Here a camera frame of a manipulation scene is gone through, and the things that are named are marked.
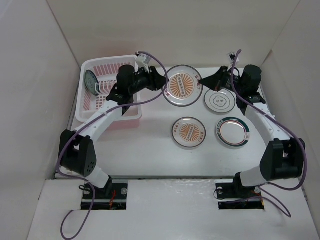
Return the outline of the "white plate grey rim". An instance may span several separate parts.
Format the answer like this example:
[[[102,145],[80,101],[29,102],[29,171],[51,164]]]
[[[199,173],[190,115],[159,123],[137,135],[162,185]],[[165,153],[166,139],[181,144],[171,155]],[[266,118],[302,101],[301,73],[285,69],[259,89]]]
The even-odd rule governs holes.
[[[221,91],[208,90],[204,95],[204,103],[211,111],[226,114],[234,109],[236,98],[231,91],[226,89]]]

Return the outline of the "blue floral plate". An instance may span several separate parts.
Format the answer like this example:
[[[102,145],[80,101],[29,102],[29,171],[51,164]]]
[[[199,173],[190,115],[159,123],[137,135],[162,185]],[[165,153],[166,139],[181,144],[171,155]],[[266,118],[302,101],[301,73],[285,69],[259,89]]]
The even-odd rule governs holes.
[[[94,74],[93,71],[91,70],[86,70],[85,74],[84,74],[84,84],[86,89],[94,96],[98,96],[99,95],[99,82],[98,79],[96,77],[96,75]]]

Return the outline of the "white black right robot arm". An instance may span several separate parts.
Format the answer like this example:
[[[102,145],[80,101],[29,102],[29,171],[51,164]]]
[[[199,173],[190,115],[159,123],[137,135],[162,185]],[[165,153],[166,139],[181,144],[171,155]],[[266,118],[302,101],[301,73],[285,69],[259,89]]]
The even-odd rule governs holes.
[[[217,194],[220,200],[253,198],[255,189],[273,185],[275,180],[306,178],[305,142],[270,113],[258,92],[261,80],[262,70],[247,65],[241,76],[235,76],[233,69],[222,66],[215,74],[199,81],[215,92],[226,89],[235,93],[237,107],[255,126],[266,146],[257,167],[238,172],[232,182],[217,184],[221,188]]]

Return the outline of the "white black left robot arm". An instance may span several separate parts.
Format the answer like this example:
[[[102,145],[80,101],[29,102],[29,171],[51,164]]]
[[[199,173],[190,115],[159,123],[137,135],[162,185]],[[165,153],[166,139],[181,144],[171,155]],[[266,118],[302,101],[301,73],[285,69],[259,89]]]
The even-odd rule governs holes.
[[[105,199],[111,195],[113,180],[97,164],[95,142],[107,128],[135,106],[134,95],[144,89],[164,90],[169,79],[160,75],[154,66],[139,68],[123,65],[116,84],[105,98],[102,107],[75,130],[65,130],[60,136],[58,164],[79,175],[93,194]]]

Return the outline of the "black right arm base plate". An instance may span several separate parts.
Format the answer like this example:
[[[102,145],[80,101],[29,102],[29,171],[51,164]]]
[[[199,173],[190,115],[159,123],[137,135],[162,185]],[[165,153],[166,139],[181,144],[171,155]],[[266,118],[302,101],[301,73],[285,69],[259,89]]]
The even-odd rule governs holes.
[[[236,188],[233,182],[215,183],[219,210],[264,210],[262,194],[257,186]]]

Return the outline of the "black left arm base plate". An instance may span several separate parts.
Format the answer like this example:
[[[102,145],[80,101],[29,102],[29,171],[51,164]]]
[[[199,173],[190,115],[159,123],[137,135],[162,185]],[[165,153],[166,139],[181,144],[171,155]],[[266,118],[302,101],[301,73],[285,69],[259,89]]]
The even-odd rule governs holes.
[[[89,184],[80,185],[82,199],[80,203],[81,210],[89,210],[93,199],[93,191]],[[113,183],[110,190],[105,191],[94,187],[95,199],[92,210],[104,211],[122,211],[127,209],[128,184]]]

